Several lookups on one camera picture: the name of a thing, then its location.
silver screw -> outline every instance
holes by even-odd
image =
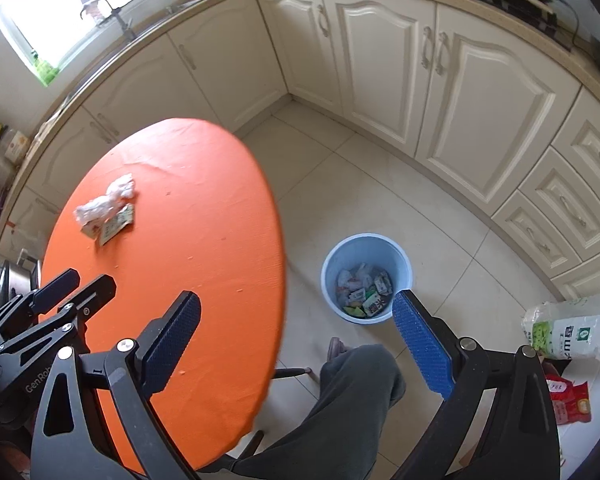
[[[525,357],[536,357],[536,351],[532,346],[524,345],[522,347],[522,355]]]
[[[118,341],[116,348],[119,352],[128,352],[134,347],[133,339],[123,339],[122,341]]]
[[[478,348],[478,343],[475,342],[470,337],[463,337],[460,340],[460,348],[462,348],[463,350],[467,350],[468,352],[471,352],[472,350],[475,350],[476,348]]]
[[[63,346],[58,350],[58,357],[61,359],[68,359],[74,354],[74,349],[70,346]]]

kitchen counter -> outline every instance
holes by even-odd
[[[32,147],[14,178],[10,193],[4,203],[4,209],[0,217],[0,236],[4,230],[7,219],[13,208],[16,198],[23,189],[31,171],[35,167],[40,156],[50,144],[51,140],[66,123],[68,118],[78,109],[85,99],[111,74],[113,74],[124,62],[138,53],[159,36],[168,30],[188,20],[192,16],[202,12],[209,7],[219,4],[225,0],[204,0],[195,6],[189,7],[174,14],[167,19],[159,20],[156,17],[155,25],[149,27],[135,42],[129,44],[109,59],[99,68],[87,81],[75,91],[74,95],[63,104],[59,111],[51,114],[52,119],[47,121],[37,134]],[[600,101],[600,71],[593,60],[579,49],[568,52],[555,43],[551,38],[530,27],[522,20],[504,13],[496,7],[489,6],[478,0],[432,0],[446,6],[455,7],[470,14],[474,14],[488,22],[491,22],[505,30],[517,35],[529,44],[541,50],[544,54],[558,62],[568,72],[583,83],[589,91]]]

blue trash can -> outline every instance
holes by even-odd
[[[338,274],[342,269],[351,269],[363,262],[386,270],[394,286],[394,294],[412,288],[411,263],[400,245],[386,236],[362,233],[345,238],[326,257],[320,274],[322,294],[329,307],[342,319],[360,325],[382,323],[393,315],[393,299],[378,316],[368,319],[350,316],[338,306],[336,298]]]

foot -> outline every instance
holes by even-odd
[[[339,338],[332,337],[331,341],[329,341],[329,350],[327,351],[327,361],[331,361],[332,359],[335,359],[340,354],[344,354],[344,352],[346,352],[347,350],[349,350],[349,349],[346,346],[344,346],[344,343],[342,341],[340,341]]]

tile floor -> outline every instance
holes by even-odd
[[[430,313],[485,348],[514,351],[525,342],[525,309],[552,295],[486,225],[403,161],[332,119],[292,101],[248,133],[244,143],[262,166],[278,201],[287,255],[286,325],[281,366],[324,362],[328,341],[382,343],[396,358],[407,393],[382,432],[373,480],[388,479],[438,409],[391,321],[348,323],[320,292],[322,261],[359,232],[389,236],[408,254],[414,291]],[[273,381],[255,429],[263,449],[296,427],[318,396],[317,377]],[[485,394],[461,454],[478,439],[492,397]],[[234,452],[248,442],[246,436]]]

